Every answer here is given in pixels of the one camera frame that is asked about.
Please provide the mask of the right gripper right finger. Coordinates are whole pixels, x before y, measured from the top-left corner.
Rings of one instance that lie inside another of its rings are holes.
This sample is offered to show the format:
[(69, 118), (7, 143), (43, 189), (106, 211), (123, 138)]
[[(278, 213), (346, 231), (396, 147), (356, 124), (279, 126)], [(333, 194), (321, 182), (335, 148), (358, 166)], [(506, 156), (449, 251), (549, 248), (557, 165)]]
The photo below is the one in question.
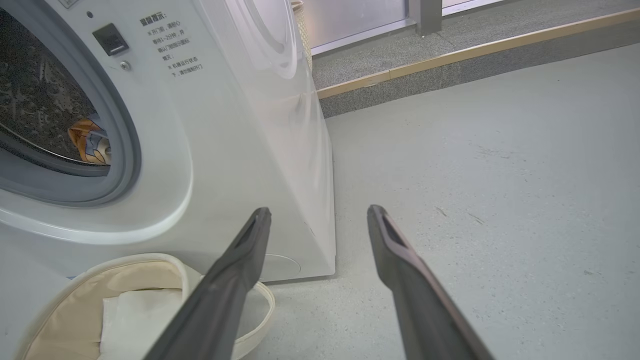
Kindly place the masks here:
[(384, 207), (368, 208), (367, 227), (378, 276), (393, 296), (407, 360), (493, 359)]

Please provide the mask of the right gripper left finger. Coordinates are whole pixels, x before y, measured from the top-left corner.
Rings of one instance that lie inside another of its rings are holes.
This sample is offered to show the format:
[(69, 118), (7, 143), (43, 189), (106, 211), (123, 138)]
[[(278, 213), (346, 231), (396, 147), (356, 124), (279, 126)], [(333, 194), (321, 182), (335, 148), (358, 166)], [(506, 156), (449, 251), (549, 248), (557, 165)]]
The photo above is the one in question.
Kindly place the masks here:
[(269, 330), (272, 310), (245, 335), (238, 336), (238, 330), (251, 290), (272, 303), (271, 290), (259, 280), (271, 221), (267, 207), (254, 210), (158, 337), (147, 360), (240, 360), (260, 344)]

